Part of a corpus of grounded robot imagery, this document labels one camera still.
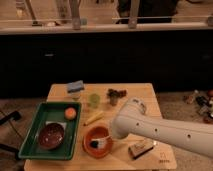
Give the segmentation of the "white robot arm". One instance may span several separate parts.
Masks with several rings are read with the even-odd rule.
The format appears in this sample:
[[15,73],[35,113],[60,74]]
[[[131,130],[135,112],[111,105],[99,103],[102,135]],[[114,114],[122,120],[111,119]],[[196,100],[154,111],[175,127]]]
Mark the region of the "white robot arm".
[[128,99],[113,117],[110,134],[116,139],[129,134],[147,137],[213,158],[213,125],[147,116],[144,102],[136,97]]

